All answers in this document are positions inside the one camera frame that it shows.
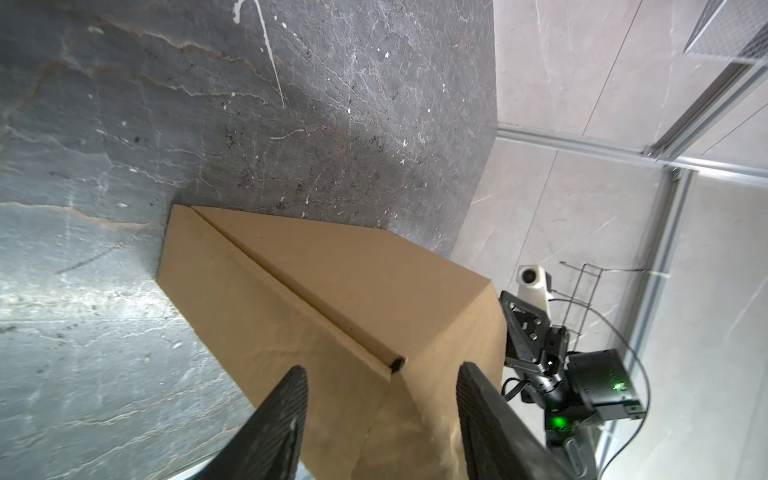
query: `metal mesh panel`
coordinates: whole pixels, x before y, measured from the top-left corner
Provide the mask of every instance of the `metal mesh panel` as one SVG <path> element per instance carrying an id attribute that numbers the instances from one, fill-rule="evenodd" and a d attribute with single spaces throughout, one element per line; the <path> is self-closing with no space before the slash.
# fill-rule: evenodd
<path id="1" fill-rule="evenodd" d="M 709 0 L 685 52 L 717 60 L 768 65 L 768 1 Z"/>

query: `marble surface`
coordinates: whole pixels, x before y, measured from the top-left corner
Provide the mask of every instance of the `marble surface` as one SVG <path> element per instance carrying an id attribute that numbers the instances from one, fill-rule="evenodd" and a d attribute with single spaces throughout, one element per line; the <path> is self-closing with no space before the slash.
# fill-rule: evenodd
<path id="1" fill-rule="evenodd" d="M 497 140 L 451 260 L 509 288 L 556 152 Z"/>
<path id="2" fill-rule="evenodd" d="M 725 67 L 683 54 L 705 3 L 499 2 L 499 121 L 654 143 Z"/>
<path id="3" fill-rule="evenodd" d="M 154 283 L 170 205 L 447 256 L 492 146 L 490 2 L 6 2 L 0 468 L 161 478 L 247 400 Z"/>
<path id="4" fill-rule="evenodd" d="M 697 179 L 644 355 L 654 406 L 607 480 L 765 478 L 766 243 L 768 190 Z"/>
<path id="5" fill-rule="evenodd" d="M 663 180 L 656 168 L 497 141 L 451 258 L 492 278 L 497 290 L 513 293 L 517 266 L 538 263 L 552 274 L 556 290 L 571 294 L 578 272 L 560 261 L 579 267 L 644 266 Z M 638 280 L 636 273 L 606 273 L 593 298 L 595 308 L 620 329 Z M 585 277 L 579 285 L 576 297 L 587 300 L 594 281 Z M 617 345 L 597 317 L 584 317 L 579 307 L 566 316 L 565 303 L 551 306 L 556 324 L 567 320 L 578 330 L 585 319 L 580 350 Z M 512 373 L 505 369 L 506 377 Z M 543 442 L 542 411 L 519 399 L 511 404 Z"/>

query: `cardboard flap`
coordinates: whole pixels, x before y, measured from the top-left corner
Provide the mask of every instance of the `cardboard flap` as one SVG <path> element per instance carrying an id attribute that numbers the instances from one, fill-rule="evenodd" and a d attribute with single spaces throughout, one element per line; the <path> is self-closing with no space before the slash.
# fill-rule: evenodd
<path id="1" fill-rule="evenodd" d="M 317 478 L 349 478 L 389 369 L 188 207 L 171 212 L 157 283 L 255 406 L 306 368 L 302 460 Z"/>
<path id="2" fill-rule="evenodd" d="M 490 284 L 385 230 L 193 208 L 387 365 L 418 355 Z"/>
<path id="3" fill-rule="evenodd" d="M 506 322 L 493 285 L 392 376 L 353 471 L 353 480 L 466 478 L 456 379 L 474 362 L 499 388 Z"/>

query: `cable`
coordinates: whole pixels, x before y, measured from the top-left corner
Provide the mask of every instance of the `cable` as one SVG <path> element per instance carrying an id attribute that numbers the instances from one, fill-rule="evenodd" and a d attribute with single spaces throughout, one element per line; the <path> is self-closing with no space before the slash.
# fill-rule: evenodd
<path id="1" fill-rule="evenodd" d="M 528 380 L 528 379 L 523 379 L 523 380 L 520 380 L 520 379 L 516 379 L 516 380 L 519 380 L 519 381 L 518 381 L 518 384 L 517 384 L 517 385 L 515 385 L 515 387 L 514 387 L 512 390 L 510 390 L 509 392 L 507 392 L 506 394 L 504 394 L 504 400 L 506 400 L 507 402 L 509 402 L 510 400 L 512 400 L 514 397 L 516 397 L 516 396 L 517 396 L 517 394 L 518 394 L 518 393 L 520 393 L 520 391 L 522 391 L 522 390 L 523 390 L 523 389 L 524 389 L 526 386 L 528 386 L 528 384 L 531 382 L 531 381 L 530 381 L 530 380 Z"/>
<path id="2" fill-rule="evenodd" d="M 504 393 L 504 391 L 507 389 L 507 385 L 508 385 L 508 384 L 509 384 L 509 383 L 510 383 L 512 380 L 517 380 L 518 382 L 520 382 L 520 381 L 521 381 L 521 380 L 520 380 L 518 377 L 516 377 L 516 376 L 511 376 L 511 377 L 509 377 L 508 379 L 506 379 L 506 380 L 504 381 L 504 385 L 502 385 L 502 396 L 507 396 L 507 394 L 506 394 L 506 393 Z"/>
<path id="3" fill-rule="evenodd" d="M 640 430 L 643 429 L 643 425 L 645 425 L 645 420 L 648 418 L 648 413 L 650 411 L 650 380 L 648 379 L 648 373 L 645 371 L 645 367 L 643 366 L 643 363 L 640 361 L 640 356 L 637 354 L 637 352 L 634 351 L 634 349 L 631 346 L 629 346 L 629 342 L 624 338 L 624 336 L 622 336 L 619 333 L 619 331 L 616 329 L 616 327 L 613 326 L 611 324 L 611 322 L 608 321 L 607 318 L 605 318 L 602 314 L 600 314 L 600 312 L 598 312 L 597 310 L 595 310 L 591 306 L 587 305 L 586 303 L 582 303 L 582 302 L 580 302 L 578 300 L 574 300 L 574 299 L 553 298 L 553 299 L 550 299 L 549 301 L 550 302 L 572 302 L 572 303 L 576 303 L 577 305 L 584 307 L 588 311 L 590 311 L 590 312 L 594 313 L 595 315 L 597 315 L 598 318 L 603 320 L 603 322 L 606 325 L 608 325 L 608 328 L 610 328 L 611 331 L 613 331 L 613 333 L 617 337 L 619 337 L 619 340 L 621 340 L 621 342 L 624 344 L 624 346 L 627 347 L 627 350 L 632 352 L 632 356 L 634 357 L 634 361 L 637 362 L 637 366 L 640 367 L 640 371 L 643 374 L 643 380 L 645 381 L 645 386 L 646 386 L 646 388 L 648 390 L 648 400 L 646 401 L 646 406 L 645 406 L 645 416 L 643 417 L 642 420 L 640 420 L 640 425 L 637 427 L 637 430 L 634 431 L 634 433 L 629 438 L 629 440 L 627 440 L 627 442 L 624 443 L 621 446 L 621 448 L 616 451 L 616 453 L 614 453 L 614 455 L 611 457 L 611 459 L 608 460 L 608 463 L 606 463 L 605 466 L 603 467 L 603 469 L 600 470 L 600 473 L 598 474 L 598 480 L 599 480 L 600 478 L 603 478 L 603 475 L 605 474 L 605 471 L 608 470 L 608 467 L 611 466 L 611 463 L 616 459 L 616 457 L 618 457 L 619 454 L 622 453 L 625 448 L 627 448 L 627 445 L 632 443 L 632 440 L 634 440 L 635 437 L 637 437 L 637 434 L 640 433 Z"/>

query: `metal frame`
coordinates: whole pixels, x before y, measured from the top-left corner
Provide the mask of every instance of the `metal frame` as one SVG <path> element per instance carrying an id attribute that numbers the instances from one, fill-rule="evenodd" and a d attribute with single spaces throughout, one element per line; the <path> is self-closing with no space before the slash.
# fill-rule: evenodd
<path id="1" fill-rule="evenodd" d="M 660 226 L 651 250 L 649 274 L 640 285 L 633 308 L 632 332 L 628 342 L 638 356 L 643 355 L 651 327 L 656 320 L 661 294 L 669 278 L 674 250 L 680 236 L 685 207 L 697 176 L 695 170 L 683 168 L 672 170 L 671 174 L 670 191 L 661 212 Z M 624 353 L 624 364 L 632 378 L 637 369 L 637 363 L 629 351 Z M 608 459 L 608 451 L 616 431 L 616 422 L 607 425 L 606 430 L 608 435 L 601 436 L 601 445 L 598 448 L 598 464 L 601 467 Z"/>
<path id="2" fill-rule="evenodd" d="M 766 78 L 768 67 L 730 64 L 650 152 L 660 161 L 674 161 Z"/>
<path id="3" fill-rule="evenodd" d="M 757 187 L 768 187 L 768 170 L 764 168 L 744 167 L 743 165 L 695 157 L 677 157 L 674 160 L 661 160 L 653 157 L 653 154 L 649 153 L 648 149 L 644 150 L 640 147 L 621 147 L 593 138 L 540 131 L 534 128 L 507 124 L 499 124 L 496 137 L 505 141 L 537 145 L 539 147 L 644 167 L 679 167 L 690 169 L 697 171 L 702 177 L 717 178 Z"/>

